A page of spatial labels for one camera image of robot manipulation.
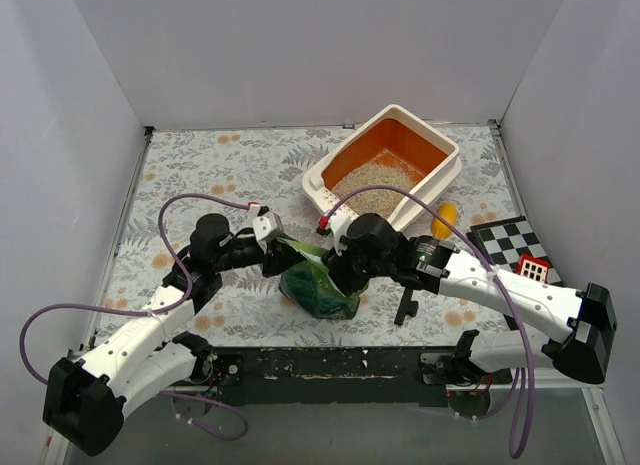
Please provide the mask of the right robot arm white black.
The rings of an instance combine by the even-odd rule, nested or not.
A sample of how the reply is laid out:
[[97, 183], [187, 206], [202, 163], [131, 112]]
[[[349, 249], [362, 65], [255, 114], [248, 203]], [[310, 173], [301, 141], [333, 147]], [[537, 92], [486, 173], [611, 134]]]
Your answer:
[[319, 229], [333, 237], [322, 261], [345, 296], [386, 277], [407, 290], [468, 300], [516, 321], [507, 332], [463, 333], [453, 352], [432, 366], [449, 382], [471, 383], [515, 368], [553, 368], [582, 383], [604, 382], [617, 330], [605, 287], [590, 283], [576, 290], [536, 282], [450, 242], [408, 238], [377, 214], [323, 217]]

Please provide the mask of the green litter bag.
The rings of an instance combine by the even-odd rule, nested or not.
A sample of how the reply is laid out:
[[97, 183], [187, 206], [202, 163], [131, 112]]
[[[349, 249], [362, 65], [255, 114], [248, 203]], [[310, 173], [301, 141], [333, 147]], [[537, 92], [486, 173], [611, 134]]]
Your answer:
[[334, 287], [321, 260], [326, 249], [298, 242], [302, 261], [280, 275], [279, 291], [314, 318], [352, 319], [358, 311], [360, 295], [345, 296]]

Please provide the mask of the yellow plastic scoop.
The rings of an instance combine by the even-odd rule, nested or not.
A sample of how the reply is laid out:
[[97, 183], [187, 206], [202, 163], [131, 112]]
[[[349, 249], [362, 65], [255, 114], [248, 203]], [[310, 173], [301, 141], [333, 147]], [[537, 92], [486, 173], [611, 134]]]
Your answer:
[[455, 226], [457, 221], [456, 206], [451, 202], [441, 204], [437, 210], [441, 219], [434, 217], [431, 222], [431, 233], [439, 240], [448, 239], [452, 235], [450, 226]]

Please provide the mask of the black bag clip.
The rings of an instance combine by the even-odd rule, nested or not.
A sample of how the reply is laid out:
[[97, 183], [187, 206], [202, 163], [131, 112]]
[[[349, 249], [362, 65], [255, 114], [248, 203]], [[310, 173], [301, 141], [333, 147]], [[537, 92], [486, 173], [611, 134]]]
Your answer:
[[396, 316], [394, 318], [394, 324], [396, 326], [402, 326], [406, 317], [415, 317], [418, 309], [419, 303], [417, 300], [413, 298], [414, 290], [410, 288], [405, 288], [403, 295], [401, 297]]

